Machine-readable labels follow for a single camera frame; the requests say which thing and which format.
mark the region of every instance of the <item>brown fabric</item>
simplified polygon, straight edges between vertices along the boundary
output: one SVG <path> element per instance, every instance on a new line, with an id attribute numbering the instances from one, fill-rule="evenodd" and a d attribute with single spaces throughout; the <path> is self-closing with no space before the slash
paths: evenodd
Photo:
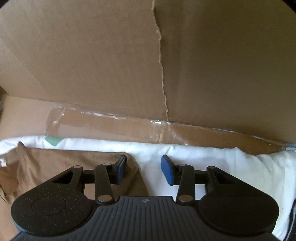
<path id="1" fill-rule="evenodd" d="M 102 163 L 114 164 L 122 154 L 27 148 L 20 142 L 16 149 L 1 156 L 6 158 L 8 166 L 0 168 L 3 189 L 0 190 L 0 240 L 10 240 L 17 234 L 10 207 L 18 196 L 74 165 L 81 165 L 84 170 L 94 169 Z M 115 196 L 147 196 L 137 163 L 132 156 L 124 154 L 128 157 L 125 177 L 121 185 L 112 185 Z M 94 199 L 94 185 L 86 185 L 84 194 Z"/>

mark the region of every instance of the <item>white cloth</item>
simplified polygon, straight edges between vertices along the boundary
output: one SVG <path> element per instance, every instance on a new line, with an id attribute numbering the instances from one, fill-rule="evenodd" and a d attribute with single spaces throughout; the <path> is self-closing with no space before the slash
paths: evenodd
<path id="1" fill-rule="evenodd" d="M 73 138 L 62 139 L 56 146 L 52 146 L 45 140 L 45 136 L 28 136 L 0 141 L 0 153 L 15 148 L 19 141 L 27 147 L 130 153 L 140 166 L 151 196 L 175 197 L 177 194 L 178 186 L 169 186 L 160 169 L 162 155 L 168 155 L 176 164 L 186 163 L 198 170 L 205 170 L 207 166 L 217 166 L 272 196 L 280 208 L 273 234 L 283 240 L 287 233 L 289 214 L 296 197 L 295 150 L 252 156 L 238 148 L 218 149 Z M 196 185 L 196 198 L 200 199 L 204 194 L 204 186 Z"/>

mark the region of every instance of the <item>blue gripper pad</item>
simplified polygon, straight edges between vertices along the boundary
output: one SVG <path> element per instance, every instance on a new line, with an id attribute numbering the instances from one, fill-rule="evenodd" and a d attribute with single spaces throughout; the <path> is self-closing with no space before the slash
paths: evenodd
<path id="1" fill-rule="evenodd" d="M 125 163 L 126 163 L 127 157 L 122 156 L 120 160 L 116 162 L 118 165 L 118 175 L 117 175 L 117 183 L 121 184 L 123 177 L 124 177 L 124 170 L 125 170 Z"/>
<path id="2" fill-rule="evenodd" d="M 160 166 L 168 184 L 175 185 L 174 184 L 174 172 L 175 172 L 174 167 L 176 165 L 169 159 L 167 155 L 164 155 L 161 157 Z"/>

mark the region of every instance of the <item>cardboard wall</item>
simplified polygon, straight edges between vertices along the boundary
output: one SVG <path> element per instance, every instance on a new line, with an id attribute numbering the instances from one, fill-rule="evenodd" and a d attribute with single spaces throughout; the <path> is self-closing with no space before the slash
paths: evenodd
<path id="1" fill-rule="evenodd" d="M 151 1 L 9 1 L 0 86 L 9 95 L 166 119 Z"/>
<path id="2" fill-rule="evenodd" d="M 0 86 L 100 113 L 296 143 L 288 6 L 155 0 L 153 12 L 152 4 L 11 0 L 0 10 Z"/>
<path id="3" fill-rule="evenodd" d="M 171 121 L 296 142 L 296 14 L 279 0 L 156 0 Z"/>

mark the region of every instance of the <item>black plastic base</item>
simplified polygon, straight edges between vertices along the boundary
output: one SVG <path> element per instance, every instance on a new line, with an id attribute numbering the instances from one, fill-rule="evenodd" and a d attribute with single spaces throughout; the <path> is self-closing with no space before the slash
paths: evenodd
<path id="1" fill-rule="evenodd" d="M 121 197 L 99 206 L 91 219 L 68 234 L 36 237 L 20 233 L 13 241 L 276 241 L 270 233 L 232 237 L 210 228 L 194 207 L 176 204 L 172 197 Z"/>

